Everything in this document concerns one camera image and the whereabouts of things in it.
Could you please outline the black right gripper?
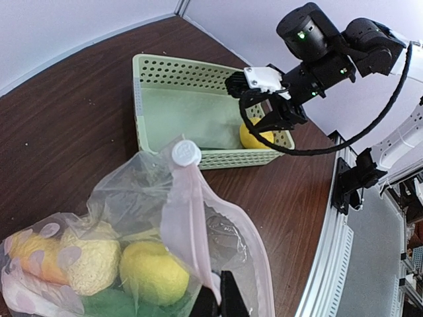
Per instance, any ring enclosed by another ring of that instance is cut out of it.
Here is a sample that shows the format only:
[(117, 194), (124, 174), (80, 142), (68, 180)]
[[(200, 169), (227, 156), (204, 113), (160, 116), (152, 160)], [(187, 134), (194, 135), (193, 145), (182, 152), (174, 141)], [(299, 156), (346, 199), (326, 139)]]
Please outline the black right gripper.
[(307, 116), (304, 103), (316, 96), (325, 98), (325, 91), (344, 81), (356, 81), (356, 68), (351, 62), (300, 63), (285, 73), (284, 81), (290, 84), (291, 98), (284, 99), (278, 94), (249, 96), (246, 111), (252, 114), (266, 114), (252, 117), (255, 133), (293, 129), (297, 124), (305, 124)]

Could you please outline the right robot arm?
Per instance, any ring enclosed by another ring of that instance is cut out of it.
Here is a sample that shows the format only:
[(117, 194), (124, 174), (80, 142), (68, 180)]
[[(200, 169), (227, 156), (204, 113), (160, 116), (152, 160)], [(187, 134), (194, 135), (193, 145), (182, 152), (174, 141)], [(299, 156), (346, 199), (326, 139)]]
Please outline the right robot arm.
[(349, 147), (387, 115), (407, 79), (422, 80), (422, 45), (400, 39), (367, 18), (357, 18), (339, 31), (317, 4), (307, 3), (288, 13), (276, 31), (301, 63), (288, 73), (271, 66), (244, 69), (248, 88), (240, 96), (239, 111), (249, 133), (261, 143), (266, 142), (264, 132), (305, 123), (304, 103), (324, 96), (343, 80), (375, 73), (400, 77), (387, 105), (362, 132), (330, 148), (293, 150), (293, 156), (325, 155)]

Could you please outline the pale yellow bumpy fruit toy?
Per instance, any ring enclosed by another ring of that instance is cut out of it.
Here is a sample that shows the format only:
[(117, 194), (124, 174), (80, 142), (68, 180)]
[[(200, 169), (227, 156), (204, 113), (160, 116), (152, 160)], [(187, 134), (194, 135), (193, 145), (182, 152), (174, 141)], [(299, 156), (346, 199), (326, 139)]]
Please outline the pale yellow bumpy fruit toy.
[(78, 295), (95, 295), (113, 284), (121, 255), (116, 237), (104, 221), (91, 228), (63, 232), (57, 264)]

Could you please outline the orange mango toy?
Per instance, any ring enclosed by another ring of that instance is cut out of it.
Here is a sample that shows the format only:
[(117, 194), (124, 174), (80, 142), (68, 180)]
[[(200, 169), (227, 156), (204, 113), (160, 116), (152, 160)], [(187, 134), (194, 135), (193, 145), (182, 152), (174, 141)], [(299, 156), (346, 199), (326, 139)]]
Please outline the orange mango toy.
[(31, 230), (9, 237), (8, 255), (18, 258), (22, 270), (49, 283), (69, 285), (69, 279), (58, 265), (61, 244), (58, 239), (45, 238)]

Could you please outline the clear zip top bag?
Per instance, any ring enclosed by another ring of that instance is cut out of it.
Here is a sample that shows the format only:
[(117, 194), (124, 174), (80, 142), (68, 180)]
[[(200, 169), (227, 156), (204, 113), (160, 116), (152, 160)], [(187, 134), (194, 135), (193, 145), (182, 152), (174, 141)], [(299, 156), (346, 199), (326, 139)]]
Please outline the clear zip top bag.
[[(186, 139), (177, 139), (156, 155), (138, 152), (95, 186), (86, 215), (56, 213), (21, 231), (60, 242), (68, 228), (76, 231), (104, 221), (117, 234), (120, 260), (131, 243), (159, 242), (189, 273), (187, 316), (202, 287), (212, 290), (221, 316), (222, 271), (233, 274), (249, 316), (273, 316), (264, 243), (246, 212), (211, 189), (200, 171), (201, 159), (198, 146)], [(1, 294), (11, 314), (85, 316), (83, 296), (70, 285), (45, 282), (23, 271), (18, 258), (9, 257), (10, 236), (1, 243)], [(106, 289), (125, 292), (119, 266), (120, 261), (116, 279)]]

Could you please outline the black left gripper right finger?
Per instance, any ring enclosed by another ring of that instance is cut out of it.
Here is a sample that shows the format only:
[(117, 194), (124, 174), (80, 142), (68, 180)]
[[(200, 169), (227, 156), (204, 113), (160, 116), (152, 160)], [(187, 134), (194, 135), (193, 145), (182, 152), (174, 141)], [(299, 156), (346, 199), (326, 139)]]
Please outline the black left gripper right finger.
[(222, 317), (249, 317), (241, 292), (230, 271), (221, 272), (220, 293)]

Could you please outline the green plastic basket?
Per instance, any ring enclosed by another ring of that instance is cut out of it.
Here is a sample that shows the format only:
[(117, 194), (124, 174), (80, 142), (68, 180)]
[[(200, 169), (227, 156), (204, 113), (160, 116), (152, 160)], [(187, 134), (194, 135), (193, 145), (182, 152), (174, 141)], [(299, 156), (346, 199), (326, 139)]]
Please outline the green plastic basket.
[(202, 170), (261, 166), (280, 157), (272, 149), (245, 149), (239, 137), (239, 104), (225, 80), (232, 67), (137, 54), (132, 58), (138, 147), (157, 153), (178, 136), (202, 151)]

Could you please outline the green bok choy toy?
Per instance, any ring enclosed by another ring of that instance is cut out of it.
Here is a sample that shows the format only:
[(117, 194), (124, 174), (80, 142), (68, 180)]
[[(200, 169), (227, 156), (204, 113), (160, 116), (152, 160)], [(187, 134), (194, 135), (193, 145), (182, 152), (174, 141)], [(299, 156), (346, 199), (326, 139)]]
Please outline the green bok choy toy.
[(187, 316), (187, 307), (190, 306), (187, 296), (169, 306), (144, 301), (136, 306), (131, 295), (117, 289), (105, 289), (93, 296), (83, 296), (81, 301), (85, 316)]

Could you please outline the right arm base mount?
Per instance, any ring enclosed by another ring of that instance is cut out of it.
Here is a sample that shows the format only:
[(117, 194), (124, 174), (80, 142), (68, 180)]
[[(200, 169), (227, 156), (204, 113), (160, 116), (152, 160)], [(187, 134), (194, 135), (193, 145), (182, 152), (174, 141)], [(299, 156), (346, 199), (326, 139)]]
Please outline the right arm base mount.
[(331, 205), (343, 215), (348, 215), (349, 207), (358, 210), (362, 205), (358, 190), (376, 185), (386, 174), (387, 171), (378, 169), (373, 161), (370, 148), (365, 149), (356, 157), (354, 167), (351, 167), (342, 157), (338, 158)]

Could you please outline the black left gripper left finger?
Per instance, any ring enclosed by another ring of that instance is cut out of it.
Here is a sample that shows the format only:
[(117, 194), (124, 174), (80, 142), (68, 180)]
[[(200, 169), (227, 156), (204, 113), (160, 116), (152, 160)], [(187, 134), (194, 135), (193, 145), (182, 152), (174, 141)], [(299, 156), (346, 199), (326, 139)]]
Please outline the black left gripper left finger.
[(211, 289), (202, 287), (192, 307), (191, 317), (218, 317), (219, 305)]

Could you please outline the green lime toy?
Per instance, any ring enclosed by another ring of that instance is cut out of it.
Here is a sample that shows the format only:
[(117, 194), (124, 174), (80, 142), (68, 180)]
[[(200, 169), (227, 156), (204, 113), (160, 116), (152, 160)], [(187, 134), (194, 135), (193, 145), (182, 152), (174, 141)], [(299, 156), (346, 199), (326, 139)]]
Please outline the green lime toy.
[(124, 291), (138, 302), (169, 306), (185, 294), (189, 273), (163, 244), (141, 241), (129, 244), (119, 266)]

